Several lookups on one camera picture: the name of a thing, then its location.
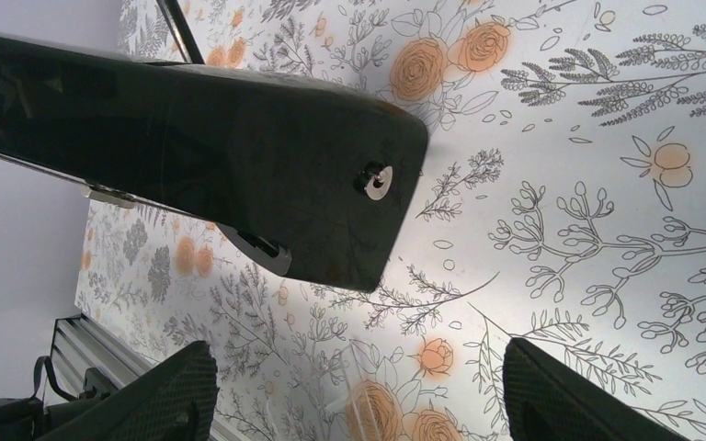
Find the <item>floral tablecloth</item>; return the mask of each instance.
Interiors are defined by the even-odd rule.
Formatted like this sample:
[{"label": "floral tablecloth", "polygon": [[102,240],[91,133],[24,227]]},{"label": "floral tablecloth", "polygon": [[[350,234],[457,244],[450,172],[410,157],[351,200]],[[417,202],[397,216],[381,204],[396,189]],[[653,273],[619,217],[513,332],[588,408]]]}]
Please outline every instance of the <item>floral tablecloth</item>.
[{"label": "floral tablecloth", "polygon": [[[706,440],[706,0],[182,6],[209,64],[418,115],[423,177],[372,294],[275,277],[214,225],[92,203],[87,314],[155,361],[210,341],[218,417],[254,439],[371,436],[330,368],[347,349],[379,415],[364,432],[507,440],[520,336]],[[121,19],[122,51],[178,59],[153,2]]]}]

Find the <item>black rod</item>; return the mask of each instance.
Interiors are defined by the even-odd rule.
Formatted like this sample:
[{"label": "black rod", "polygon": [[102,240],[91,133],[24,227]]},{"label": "black rod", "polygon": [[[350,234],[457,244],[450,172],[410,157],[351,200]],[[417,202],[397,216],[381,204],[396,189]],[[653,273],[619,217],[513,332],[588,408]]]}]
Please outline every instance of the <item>black rod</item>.
[{"label": "black rod", "polygon": [[193,34],[190,32],[188,22],[185,20],[185,14],[177,0],[157,0],[158,7],[164,14],[166,24],[169,25],[169,30],[172,32],[172,37],[175,39],[177,49],[185,62],[192,64],[204,64],[204,58],[201,56],[199,46],[193,39]]}]

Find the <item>gray wall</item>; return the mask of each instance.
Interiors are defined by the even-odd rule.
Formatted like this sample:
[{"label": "gray wall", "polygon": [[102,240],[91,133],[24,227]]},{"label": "gray wall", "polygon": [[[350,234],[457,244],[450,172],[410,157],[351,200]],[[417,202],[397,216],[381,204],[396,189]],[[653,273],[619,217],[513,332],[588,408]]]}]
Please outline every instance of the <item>gray wall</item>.
[{"label": "gray wall", "polygon": [[[0,32],[114,51],[119,15],[120,0],[0,0]],[[30,395],[54,319],[77,313],[86,215],[78,187],[0,161],[0,397]]]}]

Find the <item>floral patterned surface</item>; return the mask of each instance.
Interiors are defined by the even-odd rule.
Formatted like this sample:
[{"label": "floral patterned surface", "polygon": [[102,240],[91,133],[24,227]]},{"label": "floral patterned surface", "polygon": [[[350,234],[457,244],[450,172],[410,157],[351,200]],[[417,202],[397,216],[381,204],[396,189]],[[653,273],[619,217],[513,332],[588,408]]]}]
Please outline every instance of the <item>floral patterned surface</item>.
[{"label": "floral patterned surface", "polygon": [[[210,341],[218,417],[254,439],[507,440],[519,336],[706,440],[706,0],[182,6],[209,64],[418,115],[423,178],[372,294],[275,277],[214,225],[93,203],[87,314],[154,361]],[[125,2],[120,49],[178,58],[146,0]],[[352,402],[378,417],[352,424]]]}]

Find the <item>clear plastic object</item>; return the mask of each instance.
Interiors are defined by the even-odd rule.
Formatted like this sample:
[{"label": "clear plastic object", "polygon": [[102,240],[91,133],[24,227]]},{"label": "clear plastic object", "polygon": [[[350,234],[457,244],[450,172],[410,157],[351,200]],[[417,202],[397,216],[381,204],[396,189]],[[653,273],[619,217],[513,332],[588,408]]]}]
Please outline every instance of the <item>clear plastic object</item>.
[{"label": "clear plastic object", "polygon": [[295,368],[291,383],[269,397],[267,415],[275,439],[382,441],[377,415],[360,387],[375,378],[359,367],[353,346],[336,351],[318,365],[304,378],[297,378],[300,370]]}]

